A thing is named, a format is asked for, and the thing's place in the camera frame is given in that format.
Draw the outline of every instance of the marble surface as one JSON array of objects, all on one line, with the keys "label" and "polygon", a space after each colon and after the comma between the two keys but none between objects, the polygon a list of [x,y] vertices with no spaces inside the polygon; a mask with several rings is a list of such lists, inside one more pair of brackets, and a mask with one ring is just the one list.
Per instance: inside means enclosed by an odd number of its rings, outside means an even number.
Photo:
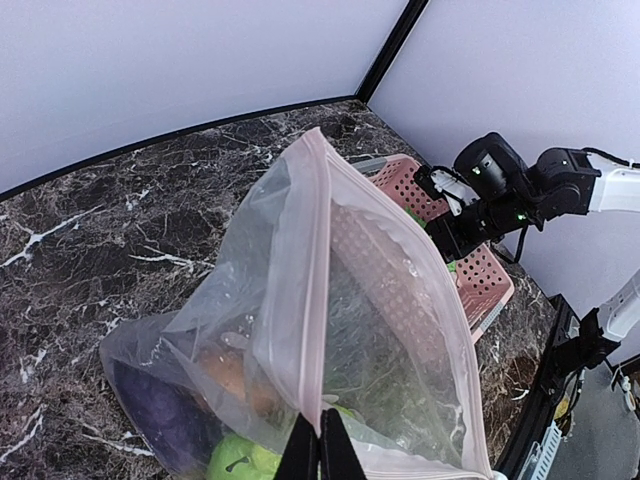
[{"label": "marble surface", "polygon": [[[211,271],[248,189],[315,126],[350,161],[416,156],[348,101],[156,144],[0,204],[0,478],[168,478],[105,380],[100,340],[178,309]],[[476,345],[492,462],[553,319],[526,273],[508,271],[516,293]]]}]

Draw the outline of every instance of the green fruit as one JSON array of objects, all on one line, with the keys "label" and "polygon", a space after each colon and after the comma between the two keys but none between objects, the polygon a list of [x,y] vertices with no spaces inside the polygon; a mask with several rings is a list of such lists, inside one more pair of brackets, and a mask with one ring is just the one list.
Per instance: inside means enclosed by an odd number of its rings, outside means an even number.
[{"label": "green fruit", "polygon": [[227,435],[211,455],[207,480],[273,480],[282,457],[239,435]]}]

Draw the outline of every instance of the wall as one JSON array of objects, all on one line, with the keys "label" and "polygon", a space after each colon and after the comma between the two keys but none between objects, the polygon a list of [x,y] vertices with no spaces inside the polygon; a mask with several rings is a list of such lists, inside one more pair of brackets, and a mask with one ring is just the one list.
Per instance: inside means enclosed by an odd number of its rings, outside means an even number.
[{"label": "wall", "polygon": [[[551,146],[640,158],[638,31],[635,1],[432,0],[371,107],[437,163],[492,130],[529,163]],[[640,214],[564,217],[522,263],[582,315],[640,268],[639,238]],[[636,327],[611,360],[639,353]]]},{"label": "wall", "polygon": [[0,193],[180,128],[353,94],[405,5],[4,2]]}]

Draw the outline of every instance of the pink basket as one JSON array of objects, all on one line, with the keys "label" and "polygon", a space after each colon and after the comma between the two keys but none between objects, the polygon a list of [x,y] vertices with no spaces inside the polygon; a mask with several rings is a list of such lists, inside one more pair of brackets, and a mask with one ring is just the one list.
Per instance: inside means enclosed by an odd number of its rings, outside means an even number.
[{"label": "pink basket", "polygon": [[[387,157],[387,164],[371,181],[402,208],[425,222],[449,210],[443,199],[432,200],[413,182],[420,164],[407,155]],[[513,282],[489,247],[481,245],[456,262],[456,287],[476,342],[514,292]]]}]

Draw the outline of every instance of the robotic arm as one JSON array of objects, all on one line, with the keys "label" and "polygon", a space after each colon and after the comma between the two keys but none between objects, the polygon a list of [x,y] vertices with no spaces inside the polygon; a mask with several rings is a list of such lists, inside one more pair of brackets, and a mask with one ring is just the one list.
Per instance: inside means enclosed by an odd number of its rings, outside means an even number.
[{"label": "robotic arm", "polygon": [[[567,213],[640,211],[640,164],[597,149],[551,148],[528,167],[497,133],[468,145],[453,169],[424,165],[414,181],[431,198],[444,198],[451,207],[425,227],[446,262],[521,230],[519,258],[529,226],[542,231],[546,221]],[[465,202],[469,194],[476,198]],[[638,321],[640,270],[584,317],[578,337],[557,347],[558,373],[595,367]]]}]

